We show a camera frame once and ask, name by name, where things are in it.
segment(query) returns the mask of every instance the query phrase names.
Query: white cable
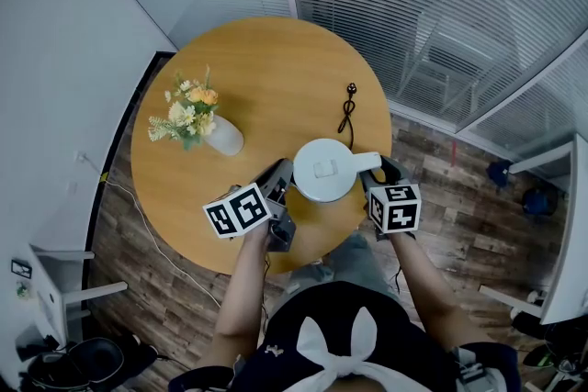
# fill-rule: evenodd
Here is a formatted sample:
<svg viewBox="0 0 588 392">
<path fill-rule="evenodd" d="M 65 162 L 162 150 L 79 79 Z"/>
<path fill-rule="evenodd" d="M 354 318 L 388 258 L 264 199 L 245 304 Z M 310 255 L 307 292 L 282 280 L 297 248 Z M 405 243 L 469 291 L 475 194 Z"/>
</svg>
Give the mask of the white cable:
<svg viewBox="0 0 588 392">
<path fill-rule="evenodd" d="M 94 168 L 94 170 L 96 170 L 98 172 L 98 175 L 101 175 L 100 171 L 98 171 L 98 169 L 96 168 L 96 166 L 94 165 L 94 163 L 88 159 L 87 155 L 83 154 L 81 155 L 81 157 L 90 164 L 90 166 L 92 168 Z M 157 245 L 157 240 L 155 239 L 155 237 L 153 236 L 153 234 L 151 233 L 151 231 L 149 230 L 149 226 L 147 226 L 147 220 L 145 219 L 145 216 L 143 215 L 143 212 L 141 211 L 141 208 L 139 207 L 139 203 L 137 202 L 137 199 L 135 198 L 135 195 L 129 191 L 127 188 L 124 188 L 121 185 L 118 185 L 116 183 L 110 183 L 107 179 L 104 180 L 104 183 L 110 186 L 116 186 L 118 188 L 120 188 L 122 191 L 125 191 L 127 193 L 129 193 L 130 197 L 132 198 L 133 203 L 135 204 L 135 208 L 139 211 L 139 214 L 141 215 L 141 219 L 143 220 L 143 225 L 145 226 L 145 228 L 147 229 L 147 232 L 149 233 L 149 235 L 151 235 L 151 238 L 153 240 L 153 244 L 155 245 L 155 248 L 157 249 L 157 251 L 164 256 L 165 260 L 167 260 L 177 271 L 179 271 L 182 274 L 185 274 L 188 278 L 190 278 L 192 280 L 192 282 L 198 286 L 200 289 L 202 289 L 202 291 L 204 291 L 206 294 L 208 294 L 210 296 L 210 298 L 214 301 L 214 303 L 221 308 L 221 304 L 219 304 L 219 301 L 210 293 L 210 291 L 204 287 L 201 283 L 199 283 L 196 279 L 194 279 L 190 274 L 188 274 L 187 272 L 185 272 L 182 268 L 180 268 L 177 264 L 175 264 L 174 262 L 172 262 L 169 257 L 162 252 L 162 250 L 159 248 L 159 245 Z"/>
</svg>

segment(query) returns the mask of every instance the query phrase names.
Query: white wall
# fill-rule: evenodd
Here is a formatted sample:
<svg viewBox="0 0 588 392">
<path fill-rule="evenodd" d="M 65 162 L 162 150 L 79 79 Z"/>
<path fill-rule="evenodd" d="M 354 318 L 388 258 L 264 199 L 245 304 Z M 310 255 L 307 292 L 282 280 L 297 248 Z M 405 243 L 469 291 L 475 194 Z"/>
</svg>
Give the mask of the white wall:
<svg viewBox="0 0 588 392">
<path fill-rule="evenodd" d="M 84 248 L 97 175 L 74 156 L 102 165 L 157 50 L 175 49 L 134 0 L 0 0 L 0 373 L 12 386 L 32 303 L 17 300 L 9 261 L 28 241 Z"/>
</svg>

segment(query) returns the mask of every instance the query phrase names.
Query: round wooden table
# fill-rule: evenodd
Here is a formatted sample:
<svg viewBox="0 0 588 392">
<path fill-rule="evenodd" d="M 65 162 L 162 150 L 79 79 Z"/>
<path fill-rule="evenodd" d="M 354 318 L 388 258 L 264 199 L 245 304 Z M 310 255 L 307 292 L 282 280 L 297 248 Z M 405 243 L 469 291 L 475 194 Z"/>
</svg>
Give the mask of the round wooden table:
<svg viewBox="0 0 588 392">
<path fill-rule="evenodd" d="M 176 71 L 201 79 L 206 65 L 219 93 L 217 113 L 244 135 L 233 157 L 207 144 L 184 151 L 181 142 L 149 141 L 149 116 L 167 116 L 164 91 Z M 386 97 L 369 65 L 344 40 L 312 23 L 261 17 L 238 20 L 194 39 L 159 72 L 141 102 L 132 133 L 132 177 L 145 215 L 159 235 L 192 262 L 229 274 L 243 238 L 218 239 L 202 206 L 231 185 L 247 185 L 282 157 L 294 159 L 310 140 L 348 144 L 337 128 L 350 82 L 357 85 L 354 152 L 391 152 Z M 287 206 L 297 225 L 290 251 L 271 253 L 270 272 L 310 263 L 341 243 L 365 216 L 361 183 L 339 201 L 317 204 L 295 188 Z"/>
</svg>

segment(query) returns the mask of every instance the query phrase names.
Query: gray pants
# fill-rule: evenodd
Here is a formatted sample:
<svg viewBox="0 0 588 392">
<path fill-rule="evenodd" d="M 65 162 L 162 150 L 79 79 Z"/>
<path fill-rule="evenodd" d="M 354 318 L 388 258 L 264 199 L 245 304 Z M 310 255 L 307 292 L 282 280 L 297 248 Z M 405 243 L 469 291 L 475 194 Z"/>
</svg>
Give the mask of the gray pants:
<svg viewBox="0 0 588 392">
<path fill-rule="evenodd" d="M 391 297 L 400 303 L 386 283 L 374 254 L 366 239 L 354 232 L 334 249 L 329 256 L 329 265 L 307 264 L 292 272 L 284 294 L 276 301 L 272 316 L 291 298 L 309 287 L 347 281 Z"/>
</svg>

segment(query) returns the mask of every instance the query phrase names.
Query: white bow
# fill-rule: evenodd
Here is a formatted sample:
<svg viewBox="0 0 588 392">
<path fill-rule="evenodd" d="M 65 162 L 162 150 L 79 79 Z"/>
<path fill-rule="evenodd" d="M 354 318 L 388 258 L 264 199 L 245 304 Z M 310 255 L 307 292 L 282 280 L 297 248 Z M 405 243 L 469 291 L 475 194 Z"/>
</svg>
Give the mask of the white bow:
<svg viewBox="0 0 588 392">
<path fill-rule="evenodd" d="M 285 392 L 323 392 L 337 377 L 350 374 L 364 375 L 384 386 L 387 392 L 426 392 L 428 388 L 404 374 L 381 366 L 367 363 L 367 358 L 376 348 L 378 326 L 366 308 L 357 312 L 351 330 L 351 356 L 337 356 L 329 353 L 327 343 L 318 324 L 307 317 L 300 327 L 296 350 L 306 359 L 321 365 L 324 369 L 315 375 L 302 379 Z"/>
</svg>

